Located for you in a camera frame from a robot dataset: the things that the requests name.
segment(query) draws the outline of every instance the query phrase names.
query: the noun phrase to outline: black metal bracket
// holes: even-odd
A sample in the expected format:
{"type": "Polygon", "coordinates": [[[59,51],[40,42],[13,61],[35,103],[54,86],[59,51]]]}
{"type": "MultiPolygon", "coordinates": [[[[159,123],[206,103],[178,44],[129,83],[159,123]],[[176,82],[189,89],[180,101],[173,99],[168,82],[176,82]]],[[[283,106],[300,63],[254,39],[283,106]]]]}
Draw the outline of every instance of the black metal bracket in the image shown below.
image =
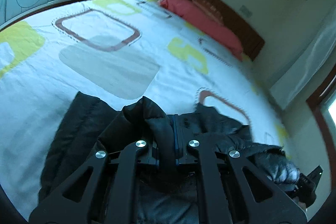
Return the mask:
{"type": "MultiPolygon", "coordinates": [[[[231,151],[229,155],[214,152],[202,134],[194,137],[189,129],[179,126],[174,117],[172,127],[175,138],[172,156],[175,157],[177,170],[194,172],[196,176],[201,224],[307,223],[304,211],[238,151],[231,151]],[[256,200],[246,170],[271,193],[270,196],[256,200]],[[247,211],[243,222],[237,220],[232,211],[232,193],[228,187],[224,187],[223,172],[230,174],[239,188],[241,202],[247,211]]],[[[144,140],[131,143],[124,150],[110,155],[105,151],[97,152],[40,203],[31,213],[29,223],[97,224],[90,216],[92,201],[106,170],[115,169],[112,187],[106,190],[106,202],[101,205],[104,217],[99,223],[134,223],[137,168],[148,167],[159,171],[159,154],[155,142],[144,140]],[[90,177],[80,200],[67,198],[66,192],[88,171],[90,177]]]]}

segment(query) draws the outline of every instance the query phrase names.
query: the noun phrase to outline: red pillow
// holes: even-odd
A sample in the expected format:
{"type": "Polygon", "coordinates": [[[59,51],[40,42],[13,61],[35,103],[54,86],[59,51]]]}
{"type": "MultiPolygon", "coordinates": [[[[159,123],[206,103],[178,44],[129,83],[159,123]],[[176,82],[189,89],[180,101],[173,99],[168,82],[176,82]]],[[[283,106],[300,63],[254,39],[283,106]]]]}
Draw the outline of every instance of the red pillow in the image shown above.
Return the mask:
{"type": "Polygon", "coordinates": [[[236,58],[242,60],[244,49],[239,38],[227,27],[214,22],[191,1],[159,0],[159,4],[227,47],[236,58]]]}

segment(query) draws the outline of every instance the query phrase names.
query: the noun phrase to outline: bed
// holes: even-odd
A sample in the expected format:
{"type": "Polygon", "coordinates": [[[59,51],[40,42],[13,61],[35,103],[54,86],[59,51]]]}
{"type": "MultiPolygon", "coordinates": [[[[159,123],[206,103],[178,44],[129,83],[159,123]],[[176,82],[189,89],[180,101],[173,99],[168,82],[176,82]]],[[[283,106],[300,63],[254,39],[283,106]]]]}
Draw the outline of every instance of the bed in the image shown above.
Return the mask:
{"type": "MultiPolygon", "coordinates": [[[[209,1],[254,59],[260,36],[223,2],[209,1]]],[[[250,66],[157,0],[89,0],[17,22],[0,33],[0,183],[27,219],[49,145],[78,91],[116,110],[142,96],[167,114],[214,106],[248,124],[255,142],[288,152],[250,66]]]]}

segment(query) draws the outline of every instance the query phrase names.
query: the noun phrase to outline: pillow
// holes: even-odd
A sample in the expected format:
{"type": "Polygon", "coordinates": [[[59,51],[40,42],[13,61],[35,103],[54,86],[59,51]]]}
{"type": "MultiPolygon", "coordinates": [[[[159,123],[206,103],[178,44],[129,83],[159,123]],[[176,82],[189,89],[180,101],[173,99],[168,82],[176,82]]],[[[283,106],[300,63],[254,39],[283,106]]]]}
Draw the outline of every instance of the pillow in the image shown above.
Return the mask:
{"type": "Polygon", "coordinates": [[[219,10],[206,0],[193,0],[193,3],[201,9],[208,17],[220,25],[224,25],[223,16],[219,10]]]}
{"type": "Polygon", "coordinates": [[[160,6],[182,17],[242,60],[243,46],[239,38],[227,27],[210,19],[202,10],[189,0],[159,0],[160,6]]]}

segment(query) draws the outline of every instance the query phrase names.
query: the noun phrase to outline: curtain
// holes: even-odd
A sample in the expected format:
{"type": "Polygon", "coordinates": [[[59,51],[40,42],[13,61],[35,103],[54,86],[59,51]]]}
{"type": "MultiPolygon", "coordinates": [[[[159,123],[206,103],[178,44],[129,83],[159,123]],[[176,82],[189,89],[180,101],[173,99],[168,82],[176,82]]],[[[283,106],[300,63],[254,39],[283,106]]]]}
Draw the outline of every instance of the curtain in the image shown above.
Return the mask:
{"type": "Polygon", "coordinates": [[[289,70],[270,88],[278,105],[285,109],[321,68],[336,45],[336,6],[323,20],[313,41],[289,70]]]}

